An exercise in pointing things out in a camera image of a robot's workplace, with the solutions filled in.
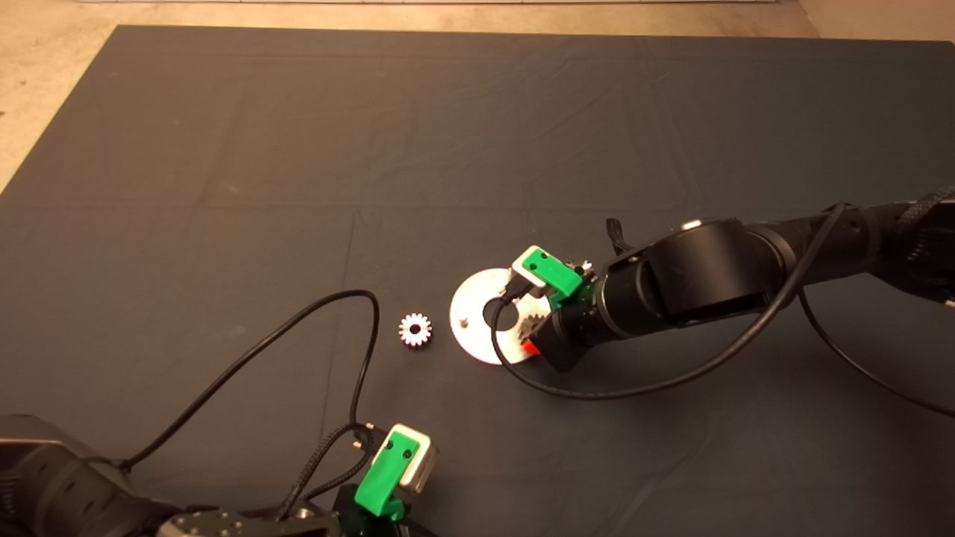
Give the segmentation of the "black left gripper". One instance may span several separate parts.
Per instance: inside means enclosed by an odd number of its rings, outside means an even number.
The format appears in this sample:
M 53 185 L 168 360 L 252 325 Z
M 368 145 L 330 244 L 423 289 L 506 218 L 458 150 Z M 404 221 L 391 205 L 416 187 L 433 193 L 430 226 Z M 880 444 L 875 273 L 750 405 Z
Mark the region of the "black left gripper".
M 341 486 L 336 494 L 332 510 L 339 516 L 342 536 L 436 536 L 437 534 L 416 522 L 410 516 L 400 521 L 378 517 L 354 499 L 358 485 Z

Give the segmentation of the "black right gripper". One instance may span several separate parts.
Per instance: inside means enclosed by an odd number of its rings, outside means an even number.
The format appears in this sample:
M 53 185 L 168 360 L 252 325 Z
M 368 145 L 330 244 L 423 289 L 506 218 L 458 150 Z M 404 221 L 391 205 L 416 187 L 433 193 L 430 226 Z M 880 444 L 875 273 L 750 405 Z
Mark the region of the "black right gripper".
M 595 302 L 593 284 L 583 285 L 536 324 L 531 340 L 522 340 L 526 357 L 542 356 L 555 371 L 571 371 L 590 349 L 610 340 Z

